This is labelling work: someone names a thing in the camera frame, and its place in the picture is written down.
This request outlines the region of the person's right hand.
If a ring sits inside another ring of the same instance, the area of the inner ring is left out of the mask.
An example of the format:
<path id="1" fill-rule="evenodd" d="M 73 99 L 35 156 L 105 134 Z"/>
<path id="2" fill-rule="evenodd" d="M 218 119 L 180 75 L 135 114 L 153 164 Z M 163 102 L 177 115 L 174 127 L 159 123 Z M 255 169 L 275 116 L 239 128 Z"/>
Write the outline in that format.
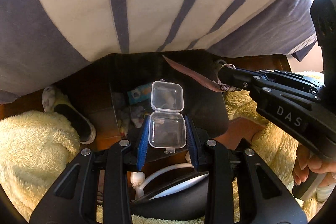
<path id="1" fill-rule="evenodd" d="M 306 182 L 309 171 L 316 174 L 326 174 L 320 187 L 335 184 L 335 162 L 322 161 L 317 155 L 310 155 L 310 150 L 299 144 L 296 150 L 296 159 L 292 171 L 294 183 L 300 185 Z"/>

